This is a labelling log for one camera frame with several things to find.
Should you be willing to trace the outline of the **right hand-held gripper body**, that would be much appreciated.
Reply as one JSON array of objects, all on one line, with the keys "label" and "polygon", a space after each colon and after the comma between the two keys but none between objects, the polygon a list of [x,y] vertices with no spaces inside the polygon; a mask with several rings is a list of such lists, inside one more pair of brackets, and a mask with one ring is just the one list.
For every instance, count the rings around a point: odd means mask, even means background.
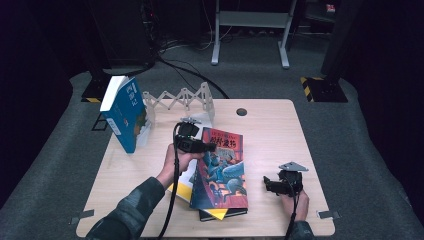
[{"label": "right hand-held gripper body", "polygon": [[280,180],[281,194],[288,196],[296,196],[303,190],[303,172],[307,172],[308,168],[295,163],[289,162],[279,166],[280,172],[278,173]]}]

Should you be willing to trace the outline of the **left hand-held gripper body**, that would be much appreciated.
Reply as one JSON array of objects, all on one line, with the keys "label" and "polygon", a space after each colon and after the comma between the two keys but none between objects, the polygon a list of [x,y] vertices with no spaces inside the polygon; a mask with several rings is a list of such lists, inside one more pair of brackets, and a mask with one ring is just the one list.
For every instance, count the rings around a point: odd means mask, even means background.
[{"label": "left hand-held gripper body", "polygon": [[202,153],[208,150],[208,146],[195,136],[199,132],[196,126],[198,120],[185,117],[174,127],[173,144],[174,146],[186,153]]}]

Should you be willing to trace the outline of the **red illustrated book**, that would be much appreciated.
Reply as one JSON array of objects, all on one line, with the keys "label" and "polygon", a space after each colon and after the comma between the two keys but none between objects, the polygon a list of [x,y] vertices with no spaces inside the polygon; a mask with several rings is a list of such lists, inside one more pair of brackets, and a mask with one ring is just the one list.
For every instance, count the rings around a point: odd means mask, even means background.
[{"label": "red illustrated book", "polygon": [[248,208],[243,136],[210,127],[202,141],[214,145],[197,162],[190,207],[194,209]]}]

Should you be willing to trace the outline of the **white expandable book rack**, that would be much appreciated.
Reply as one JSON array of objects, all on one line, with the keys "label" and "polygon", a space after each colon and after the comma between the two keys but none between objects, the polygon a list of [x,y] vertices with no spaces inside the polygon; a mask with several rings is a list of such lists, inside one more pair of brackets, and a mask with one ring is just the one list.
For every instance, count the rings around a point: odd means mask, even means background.
[{"label": "white expandable book rack", "polygon": [[182,88],[176,95],[163,91],[155,97],[148,91],[142,93],[142,98],[147,111],[146,125],[137,136],[136,146],[145,146],[148,142],[150,130],[155,126],[156,114],[161,110],[184,111],[180,119],[184,122],[193,123],[200,129],[212,127],[215,117],[213,97],[207,82],[203,82],[200,88],[192,92],[188,88]]}]

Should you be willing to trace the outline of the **black hardcover book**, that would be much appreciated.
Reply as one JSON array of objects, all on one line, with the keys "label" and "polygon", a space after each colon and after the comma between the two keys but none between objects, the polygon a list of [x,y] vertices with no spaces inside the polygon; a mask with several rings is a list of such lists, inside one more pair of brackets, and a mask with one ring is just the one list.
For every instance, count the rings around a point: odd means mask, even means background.
[{"label": "black hardcover book", "polygon": [[199,219],[202,222],[211,220],[223,220],[224,218],[243,215],[247,212],[247,208],[201,209],[198,211]]}]

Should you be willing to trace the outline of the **yellow book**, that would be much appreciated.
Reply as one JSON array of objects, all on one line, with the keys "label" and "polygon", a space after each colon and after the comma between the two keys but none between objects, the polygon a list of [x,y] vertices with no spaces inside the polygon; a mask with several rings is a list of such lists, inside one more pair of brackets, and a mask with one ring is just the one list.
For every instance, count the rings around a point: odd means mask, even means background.
[{"label": "yellow book", "polygon": [[[176,195],[186,202],[191,201],[192,188],[193,188],[193,177],[195,175],[197,161],[192,160],[185,172],[179,176]],[[223,220],[227,214],[227,209],[200,209],[200,219],[202,221],[210,220]]]}]

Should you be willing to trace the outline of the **blue paperback book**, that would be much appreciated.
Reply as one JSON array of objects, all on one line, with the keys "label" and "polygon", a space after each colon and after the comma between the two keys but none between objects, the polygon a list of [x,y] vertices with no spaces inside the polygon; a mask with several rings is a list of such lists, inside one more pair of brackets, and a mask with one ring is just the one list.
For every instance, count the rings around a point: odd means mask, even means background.
[{"label": "blue paperback book", "polygon": [[135,77],[113,76],[100,112],[126,153],[132,154],[146,143],[151,121]]}]

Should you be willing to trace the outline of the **person's right hand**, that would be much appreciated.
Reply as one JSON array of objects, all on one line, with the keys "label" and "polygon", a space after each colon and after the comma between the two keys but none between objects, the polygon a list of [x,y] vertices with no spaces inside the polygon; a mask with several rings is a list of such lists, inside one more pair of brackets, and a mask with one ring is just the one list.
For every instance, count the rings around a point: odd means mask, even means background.
[{"label": "person's right hand", "polygon": [[309,196],[302,190],[295,198],[288,195],[281,195],[283,211],[287,216],[296,214],[295,222],[305,221],[309,210]]}]

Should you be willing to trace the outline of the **person's left hand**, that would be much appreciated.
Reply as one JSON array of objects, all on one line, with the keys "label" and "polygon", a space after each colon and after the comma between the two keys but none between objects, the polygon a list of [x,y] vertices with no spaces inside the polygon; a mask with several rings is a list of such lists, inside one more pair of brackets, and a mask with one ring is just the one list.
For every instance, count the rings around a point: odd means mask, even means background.
[{"label": "person's left hand", "polygon": [[186,153],[175,149],[173,144],[169,144],[164,164],[156,179],[167,189],[173,182],[174,176],[180,175],[188,169],[189,163],[194,159],[201,159],[203,153]]}]

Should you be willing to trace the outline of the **grey tape strip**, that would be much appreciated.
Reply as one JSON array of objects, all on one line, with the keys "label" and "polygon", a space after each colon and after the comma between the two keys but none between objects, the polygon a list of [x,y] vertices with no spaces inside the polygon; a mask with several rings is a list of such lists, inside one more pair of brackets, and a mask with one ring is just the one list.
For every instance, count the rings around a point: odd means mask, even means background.
[{"label": "grey tape strip", "polygon": [[317,211],[317,216],[320,219],[338,219],[341,215],[337,211]]},{"label": "grey tape strip", "polygon": [[94,215],[93,209],[80,212],[77,216],[74,216],[69,220],[69,225],[78,224],[81,219],[92,217],[93,215]]}]

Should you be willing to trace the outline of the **black stand with striped base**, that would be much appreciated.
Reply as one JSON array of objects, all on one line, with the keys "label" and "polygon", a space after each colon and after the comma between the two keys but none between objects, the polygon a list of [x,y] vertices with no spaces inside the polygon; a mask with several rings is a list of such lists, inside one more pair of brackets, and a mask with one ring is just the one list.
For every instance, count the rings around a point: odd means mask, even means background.
[{"label": "black stand with striped base", "polygon": [[364,1],[341,0],[333,33],[321,67],[324,76],[322,78],[300,78],[309,102],[347,102],[339,80],[351,63],[360,38],[360,24],[363,20],[361,8]]},{"label": "black stand with striped base", "polygon": [[113,74],[104,72],[97,61],[89,61],[86,66],[91,75],[91,80],[81,95],[81,101],[101,102]]}]

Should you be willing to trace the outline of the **black cabinet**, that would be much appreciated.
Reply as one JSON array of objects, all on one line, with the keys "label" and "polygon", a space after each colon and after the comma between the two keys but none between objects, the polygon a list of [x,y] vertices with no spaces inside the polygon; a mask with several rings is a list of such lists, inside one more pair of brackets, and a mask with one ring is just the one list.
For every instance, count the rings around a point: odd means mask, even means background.
[{"label": "black cabinet", "polygon": [[154,65],[138,0],[88,0],[111,67]]}]

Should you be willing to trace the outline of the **white metal desk frame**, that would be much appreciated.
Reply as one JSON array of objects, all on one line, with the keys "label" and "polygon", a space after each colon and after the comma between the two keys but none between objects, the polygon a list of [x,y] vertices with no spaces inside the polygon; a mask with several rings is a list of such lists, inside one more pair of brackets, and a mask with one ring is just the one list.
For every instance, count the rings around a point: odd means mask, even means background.
[{"label": "white metal desk frame", "polygon": [[290,63],[287,55],[286,44],[297,1],[298,0],[289,0],[290,8],[287,12],[273,13],[221,10],[220,0],[215,0],[215,34],[211,64],[216,66],[219,63],[221,26],[277,28],[284,30],[283,37],[278,42],[281,65],[284,69],[289,69]]}]

